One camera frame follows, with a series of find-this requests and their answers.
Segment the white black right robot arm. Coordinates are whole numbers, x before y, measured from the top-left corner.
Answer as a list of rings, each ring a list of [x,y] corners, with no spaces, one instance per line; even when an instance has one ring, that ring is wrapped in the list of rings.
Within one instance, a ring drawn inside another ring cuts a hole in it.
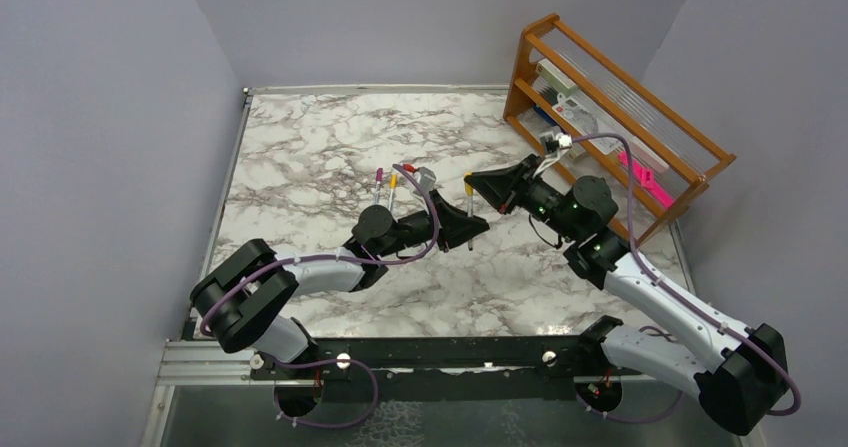
[[[577,360],[585,371],[611,366],[647,374],[694,398],[718,426],[740,436],[775,414],[785,394],[797,393],[776,329],[752,329],[663,275],[609,228],[618,206],[603,179],[583,176],[561,193],[541,178],[541,164],[529,155],[464,182],[500,214],[521,208],[570,242],[563,255],[579,278],[638,308],[674,339],[604,316],[580,335]]]

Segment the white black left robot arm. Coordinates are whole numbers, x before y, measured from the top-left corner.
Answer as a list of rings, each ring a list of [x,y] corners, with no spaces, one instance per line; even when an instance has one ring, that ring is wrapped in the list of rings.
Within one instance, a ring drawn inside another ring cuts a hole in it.
[[[377,283],[395,265],[447,252],[487,232],[488,222],[429,192],[425,209],[396,219],[381,205],[363,210],[352,236],[326,253],[279,257],[261,239],[243,244],[201,280],[189,295],[206,334],[227,353],[264,345],[276,363],[298,378],[313,368],[314,351],[303,326],[279,313],[298,296],[358,292]]]

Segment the yellow pen cap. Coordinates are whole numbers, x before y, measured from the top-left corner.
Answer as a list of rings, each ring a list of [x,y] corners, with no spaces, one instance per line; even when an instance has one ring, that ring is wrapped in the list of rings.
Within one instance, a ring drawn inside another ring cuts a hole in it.
[[[472,197],[474,193],[473,187],[468,183],[468,178],[471,176],[470,172],[466,172],[463,177],[464,189],[467,197]]]

